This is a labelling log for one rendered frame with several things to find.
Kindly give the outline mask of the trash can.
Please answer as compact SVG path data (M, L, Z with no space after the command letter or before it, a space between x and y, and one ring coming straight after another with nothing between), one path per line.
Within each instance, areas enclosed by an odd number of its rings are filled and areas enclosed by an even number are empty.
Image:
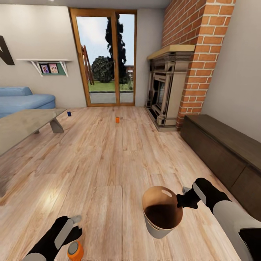
M168 191L172 197L163 193ZM177 207L176 194L163 186L153 186L142 197L142 209L148 232L156 239L164 238L182 221L183 206Z

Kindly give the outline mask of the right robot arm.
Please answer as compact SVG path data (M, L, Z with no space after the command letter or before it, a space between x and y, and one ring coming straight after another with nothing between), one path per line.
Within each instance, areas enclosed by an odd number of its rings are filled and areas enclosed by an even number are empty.
M261 261L261 222L234 204L226 193L205 178L198 178L192 188L177 194L177 207L197 209L202 200L219 222L241 261Z

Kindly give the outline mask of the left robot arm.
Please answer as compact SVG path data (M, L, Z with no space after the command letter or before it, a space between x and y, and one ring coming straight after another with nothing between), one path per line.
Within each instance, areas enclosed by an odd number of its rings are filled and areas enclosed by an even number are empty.
M82 216L79 214L71 218L67 216L57 218L52 228L21 261L54 261L62 245L76 241L82 236L82 228L73 227L81 220Z

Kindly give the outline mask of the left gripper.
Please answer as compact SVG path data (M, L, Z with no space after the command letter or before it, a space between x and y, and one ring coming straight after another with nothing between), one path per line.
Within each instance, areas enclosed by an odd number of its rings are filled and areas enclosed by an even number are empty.
M79 229L79 226L73 227L68 239L64 241L63 245L76 241L80 236L82 236L82 228Z

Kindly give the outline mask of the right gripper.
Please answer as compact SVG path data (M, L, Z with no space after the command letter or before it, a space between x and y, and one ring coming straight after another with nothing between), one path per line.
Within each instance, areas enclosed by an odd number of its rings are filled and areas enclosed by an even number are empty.
M194 209L198 208L197 202L190 198L189 192L187 192L185 195L177 194L176 197L178 200L178 204L177 204L178 208L181 206L194 208Z

